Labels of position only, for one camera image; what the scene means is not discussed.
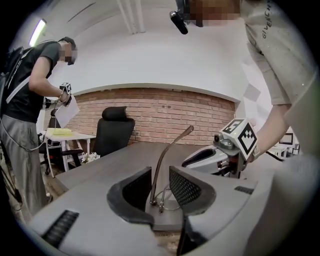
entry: printed logo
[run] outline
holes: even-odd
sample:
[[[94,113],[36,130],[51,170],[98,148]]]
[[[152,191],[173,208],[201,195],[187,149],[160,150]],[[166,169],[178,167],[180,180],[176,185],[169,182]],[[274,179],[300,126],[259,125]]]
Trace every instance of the printed logo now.
[[[234,119],[224,130],[224,133],[230,134],[232,133],[241,123],[243,119]]]
[[[249,123],[246,124],[245,128],[240,133],[238,140],[242,145],[244,152],[248,155],[257,141],[257,137]]]

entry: headrest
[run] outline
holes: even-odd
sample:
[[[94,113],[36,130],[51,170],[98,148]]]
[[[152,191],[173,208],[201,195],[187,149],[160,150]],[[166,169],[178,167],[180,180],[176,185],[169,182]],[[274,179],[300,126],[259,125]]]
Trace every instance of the headrest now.
[[[111,106],[102,112],[102,118],[107,121],[126,121],[127,106]]]
[[[52,117],[55,117],[57,110],[58,110],[57,108],[54,108],[54,109],[51,111],[50,115],[51,115]]]

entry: person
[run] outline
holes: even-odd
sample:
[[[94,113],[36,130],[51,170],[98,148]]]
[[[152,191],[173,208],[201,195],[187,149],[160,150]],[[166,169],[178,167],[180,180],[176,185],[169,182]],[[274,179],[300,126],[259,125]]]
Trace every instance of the person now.
[[[52,200],[52,196],[47,198],[39,150],[35,149],[39,146],[36,123],[44,97],[69,101],[70,95],[53,86],[48,77],[58,61],[73,64],[76,49],[75,41],[70,37],[39,43],[22,59],[10,84],[13,90],[29,77],[29,82],[5,106],[0,124],[0,138],[10,159],[22,202],[26,206],[25,219],[30,219]]]
[[[191,20],[203,20],[209,25],[214,21],[216,25],[219,20],[239,17],[244,20],[247,47],[263,74],[272,104],[266,122],[257,132],[257,148],[248,159],[253,162],[285,135],[289,110],[306,93],[318,67],[299,31],[272,0],[190,1]],[[314,140],[310,138],[308,144],[314,144]]]

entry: fluorescent light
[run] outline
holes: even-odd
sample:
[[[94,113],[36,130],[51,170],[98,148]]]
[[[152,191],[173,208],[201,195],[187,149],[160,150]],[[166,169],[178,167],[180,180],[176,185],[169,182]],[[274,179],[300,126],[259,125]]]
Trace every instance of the fluorescent light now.
[[[45,25],[46,25],[46,22],[43,19],[41,19],[39,21],[38,25],[36,25],[36,28],[35,28],[35,30],[33,32],[33,35],[31,36],[31,39],[30,39],[30,42],[29,42],[29,45],[31,47],[35,46],[35,44],[36,44],[36,42],[38,40],[38,37],[40,36],[40,33],[44,29]]]

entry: flowers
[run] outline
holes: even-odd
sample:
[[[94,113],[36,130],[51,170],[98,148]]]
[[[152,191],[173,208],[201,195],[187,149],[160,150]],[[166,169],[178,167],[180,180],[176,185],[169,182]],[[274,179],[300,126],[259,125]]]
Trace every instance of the flowers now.
[[[81,163],[90,163],[94,160],[97,160],[100,158],[100,155],[97,154],[96,152],[92,152],[91,154],[88,153],[82,153],[82,160]]]

